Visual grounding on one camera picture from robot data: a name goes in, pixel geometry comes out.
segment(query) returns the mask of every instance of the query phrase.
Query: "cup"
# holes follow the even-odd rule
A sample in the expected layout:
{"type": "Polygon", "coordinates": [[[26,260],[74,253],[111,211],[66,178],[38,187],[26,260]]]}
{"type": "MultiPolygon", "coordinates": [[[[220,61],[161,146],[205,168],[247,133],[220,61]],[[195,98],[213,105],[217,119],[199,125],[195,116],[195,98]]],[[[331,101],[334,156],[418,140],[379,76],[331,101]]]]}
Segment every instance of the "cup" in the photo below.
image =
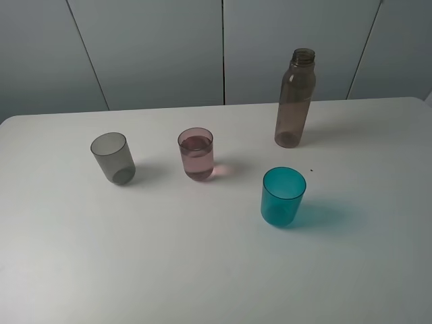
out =
{"type": "Polygon", "coordinates": [[[90,149],[105,177],[114,184],[127,184],[135,176],[135,164],[126,137],[106,133],[96,138],[90,149]]]}
{"type": "Polygon", "coordinates": [[[296,216],[306,191],[306,180],[294,169],[275,167],[263,179],[261,215],[277,227],[289,225],[296,216]]]}
{"type": "Polygon", "coordinates": [[[203,181],[213,172],[213,135],[204,128],[189,128],[178,136],[186,175],[203,181]]]}

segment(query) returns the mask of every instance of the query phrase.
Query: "brown bottle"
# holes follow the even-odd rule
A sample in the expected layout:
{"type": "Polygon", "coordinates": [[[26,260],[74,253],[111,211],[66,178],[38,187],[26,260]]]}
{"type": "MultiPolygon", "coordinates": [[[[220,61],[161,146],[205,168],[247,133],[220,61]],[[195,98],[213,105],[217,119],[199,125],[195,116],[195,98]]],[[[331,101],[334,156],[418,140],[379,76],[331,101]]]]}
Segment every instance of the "brown bottle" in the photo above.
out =
{"type": "Polygon", "coordinates": [[[300,143],[315,88],[315,52],[296,49],[290,68],[282,79],[279,110],[277,112],[275,141],[292,149],[300,143]]]}

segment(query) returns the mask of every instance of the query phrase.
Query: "plastic cup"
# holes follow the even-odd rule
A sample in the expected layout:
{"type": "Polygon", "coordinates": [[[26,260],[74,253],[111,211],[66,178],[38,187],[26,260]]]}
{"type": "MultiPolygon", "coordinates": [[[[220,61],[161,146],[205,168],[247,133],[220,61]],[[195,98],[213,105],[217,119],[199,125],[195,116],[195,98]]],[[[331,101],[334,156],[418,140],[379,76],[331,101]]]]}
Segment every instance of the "plastic cup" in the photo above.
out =
{"type": "Polygon", "coordinates": [[[306,191],[306,180],[294,169],[275,167],[263,179],[261,215],[277,227],[289,225],[296,216],[306,191]]]}

